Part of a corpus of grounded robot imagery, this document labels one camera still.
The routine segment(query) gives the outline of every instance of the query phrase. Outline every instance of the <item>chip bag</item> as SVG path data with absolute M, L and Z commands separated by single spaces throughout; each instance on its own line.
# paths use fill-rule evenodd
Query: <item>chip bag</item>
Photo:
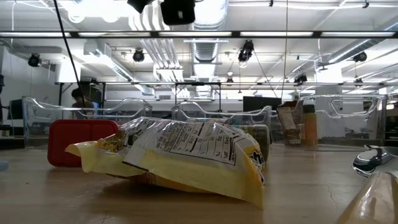
M 71 145 L 85 172 L 121 176 L 189 192 L 213 192 L 262 207 L 259 144 L 219 123 L 141 117 L 97 142 Z

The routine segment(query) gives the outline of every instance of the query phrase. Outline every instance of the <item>nutrition facts label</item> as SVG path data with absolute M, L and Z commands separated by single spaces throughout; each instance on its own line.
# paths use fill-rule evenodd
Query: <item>nutrition facts label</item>
M 236 145 L 247 138 L 215 123 L 175 123 L 163 130 L 156 148 L 165 152 L 235 165 Z

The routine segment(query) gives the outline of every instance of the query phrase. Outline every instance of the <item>wooden table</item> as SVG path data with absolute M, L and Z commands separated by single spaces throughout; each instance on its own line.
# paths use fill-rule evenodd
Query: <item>wooden table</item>
M 334 223 L 365 178 L 351 163 L 358 152 L 275 147 L 263 210 L 222 195 L 132 185 L 81 169 L 56 168 L 47 151 L 0 151 L 0 223 Z

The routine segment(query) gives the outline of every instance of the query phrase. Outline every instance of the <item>yellow chip bag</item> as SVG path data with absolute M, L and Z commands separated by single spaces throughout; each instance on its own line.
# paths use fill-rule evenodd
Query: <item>yellow chip bag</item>
M 129 175 L 127 169 L 134 175 L 147 172 L 150 174 L 144 180 L 150 180 L 149 184 L 214 192 L 262 207 L 264 158 L 256 140 L 240 129 L 215 122 L 184 123 L 142 117 L 122 125 L 118 133 L 94 145 L 98 153 L 91 152 L 92 157 L 96 157 L 100 167 L 93 164 L 95 161 L 85 162 L 87 153 L 83 151 L 87 148 L 75 144 L 67 149 L 80 151 L 85 172 L 123 177 Z M 103 156 L 110 160 L 108 165 Z

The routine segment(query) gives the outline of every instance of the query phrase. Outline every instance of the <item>red box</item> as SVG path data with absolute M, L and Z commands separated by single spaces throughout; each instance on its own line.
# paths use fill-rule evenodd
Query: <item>red box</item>
M 70 144 L 96 141 L 118 131 L 110 120 L 63 119 L 51 124 L 47 159 L 55 167 L 81 167 L 80 157 L 65 152 Z

